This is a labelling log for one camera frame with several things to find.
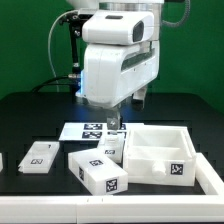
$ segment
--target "small white block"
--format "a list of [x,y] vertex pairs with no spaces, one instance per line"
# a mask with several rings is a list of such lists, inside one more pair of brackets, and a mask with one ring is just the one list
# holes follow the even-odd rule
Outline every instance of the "small white block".
[[2,154],[0,153],[0,172],[3,170]]
[[124,149],[124,133],[103,135],[97,148],[115,163],[121,163]]
[[69,169],[92,195],[128,189],[128,174],[98,149],[69,153]]
[[19,164],[19,171],[23,173],[48,173],[59,146],[59,142],[34,142]]

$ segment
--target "green background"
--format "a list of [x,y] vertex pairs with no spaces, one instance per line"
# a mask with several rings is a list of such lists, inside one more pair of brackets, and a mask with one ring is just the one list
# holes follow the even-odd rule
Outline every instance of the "green background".
[[[184,26],[161,28],[159,77],[149,90],[197,94],[224,113],[224,0],[191,0],[191,6]],[[0,0],[0,99],[53,77],[48,33],[69,9],[65,0]],[[166,3],[163,18],[178,21],[183,11],[184,4]],[[58,75],[71,72],[67,25],[54,31],[52,57]]]

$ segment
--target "white robot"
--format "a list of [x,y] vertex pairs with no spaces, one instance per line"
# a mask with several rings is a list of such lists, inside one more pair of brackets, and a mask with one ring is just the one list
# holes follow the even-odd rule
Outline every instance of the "white robot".
[[77,96],[109,109],[108,128],[119,129],[116,108],[129,96],[144,101],[147,84],[158,75],[164,0],[67,1],[80,13],[87,8],[95,10],[82,27],[88,46]]

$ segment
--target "open white box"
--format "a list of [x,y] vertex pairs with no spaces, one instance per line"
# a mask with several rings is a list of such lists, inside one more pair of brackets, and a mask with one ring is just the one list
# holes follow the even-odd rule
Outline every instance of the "open white box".
[[127,134],[123,168],[129,183],[194,186],[195,166],[187,127],[144,125]]

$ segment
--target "table surface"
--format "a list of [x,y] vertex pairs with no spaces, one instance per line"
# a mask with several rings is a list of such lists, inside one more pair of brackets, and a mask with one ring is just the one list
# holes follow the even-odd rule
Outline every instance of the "table surface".
[[[124,122],[187,126],[197,152],[202,152],[224,179],[224,115],[192,94],[150,94],[145,108],[121,108]],[[34,141],[58,141],[65,122],[104,122],[103,110],[72,102],[69,93],[13,93],[0,101],[0,195],[89,195],[68,169],[68,153],[94,148],[96,141],[66,141],[48,174],[23,174],[18,165]],[[193,187],[129,184],[121,195],[204,194]]]

